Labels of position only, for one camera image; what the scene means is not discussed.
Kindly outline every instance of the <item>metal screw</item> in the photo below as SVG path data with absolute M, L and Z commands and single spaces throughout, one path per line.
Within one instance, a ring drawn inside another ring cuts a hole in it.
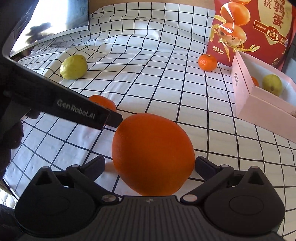
M 114 202 L 116 200 L 116 196 L 114 196 L 112 194 L 107 194 L 102 197 L 102 200 L 104 202 Z
M 183 196 L 183 200 L 187 201 L 187 202 L 195 202 L 197 200 L 197 196 L 195 196 L 193 194 L 187 194 L 187 195 Z

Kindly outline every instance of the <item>black robotic device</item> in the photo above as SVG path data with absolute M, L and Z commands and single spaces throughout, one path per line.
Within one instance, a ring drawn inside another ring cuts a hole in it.
M 9 59 L 37 3 L 0 1 L 0 140 L 31 110 L 96 129 L 119 126 L 120 114 Z M 61 108 L 60 100 L 78 111 Z M 175 196 L 119 200 L 94 182 L 104 168 L 102 156 L 66 171 L 41 168 L 15 208 L 24 231 L 18 240 L 283 240 L 276 231 L 284 205 L 258 167 L 235 171 L 198 157 L 196 170 L 205 182 L 180 201 Z
M 257 166 L 235 171 L 199 156 L 205 182 L 181 197 L 123 196 L 94 181 L 104 171 L 98 156 L 66 171 L 42 167 L 15 207 L 33 240 L 282 240 L 276 233 L 284 205 Z

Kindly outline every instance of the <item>ribbed black surface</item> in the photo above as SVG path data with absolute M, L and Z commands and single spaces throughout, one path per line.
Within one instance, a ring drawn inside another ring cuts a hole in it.
M 22 236 L 19 241 L 50 240 Z M 101 209 L 85 229 L 58 241 L 229 241 L 278 240 L 272 233 L 263 237 L 234 237 L 212 227 L 199 209 L 180 204 L 174 196 L 124 197 L 116 206 Z

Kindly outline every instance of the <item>white patterned fabric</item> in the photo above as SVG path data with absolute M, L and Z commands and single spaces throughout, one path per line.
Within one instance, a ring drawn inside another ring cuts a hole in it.
M 153 113 L 181 126 L 196 156 L 238 170 L 259 166 L 286 207 L 279 234 L 296 238 L 296 144 L 236 118 L 230 68 L 213 72 L 197 65 L 206 52 L 214 11 L 164 3 L 127 3 L 103 7 L 91 15 L 89 31 L 37 45 L 19 61 L 27 68 L 85 96 L 103 95 L 126 118 Z M 83 78 L 60 77 L 61 63 L 73 54 L 86 57 Z M 95 130 L 48 114 L 23 119 L 22 145 L 12 155 L 5 180 L 21 195 L 42 166 L 63 170 L 98 154 L 106 171 L 96 180 L 118 195 L 138 195 L 118 176 L 112 163 L 114 128 Z M 201 185 L 194 171 L 178 197 Z

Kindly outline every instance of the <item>yellow-green lemon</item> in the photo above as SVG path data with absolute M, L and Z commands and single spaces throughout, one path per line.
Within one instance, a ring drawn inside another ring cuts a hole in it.
M 262 88 L 276 96 L 280 96 L 283 90 L 281 79 L 275 74 L 268 74 L 263 78 Z
M 83 55 L 72 55 L 64 60 L 59 70 L 66 80 L 79 79 L 87 72 L 86 59 Z

